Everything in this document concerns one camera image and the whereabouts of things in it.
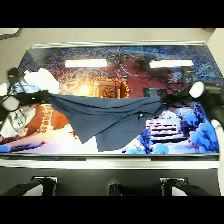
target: white wall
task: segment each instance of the white wall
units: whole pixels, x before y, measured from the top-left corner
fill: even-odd
[[[224,75],[224,28],[217,28],[208,40],[208,47]]]
[[[19,28],[0,28],[0,35],[4,34],[14,34],[19,30]]]

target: dark blue cloth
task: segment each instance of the dark blue cloth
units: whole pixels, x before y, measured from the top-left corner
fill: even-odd
[[[51,96],[53,108],[67,117],[80,141],[85,143],[96,136],[99,151],[124,147],[145,129],[148,118],[167,110],[159,96],[130,99]]]

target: floor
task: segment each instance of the floor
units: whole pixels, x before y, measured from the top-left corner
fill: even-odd
[[[31,44],[110,40],[204,40],[213,29],[202,28],[24,28],[19,37],[0,40],[0,83],[18,67]]]

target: wall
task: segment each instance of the wall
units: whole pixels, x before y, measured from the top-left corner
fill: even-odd
[[[224,75],[224,28],[217,28],[207,43],[219,69]]]
[[[4,34],[14,34],[19,30],[19,28],[0,28],[0,35]]]

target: gray floor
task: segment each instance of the gray floor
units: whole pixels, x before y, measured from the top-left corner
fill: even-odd
[[[0,40],[0,83],[18,67],[31,44],[113,40],[205,40],[213,29],[202,28],[24,28],[19,37]]]

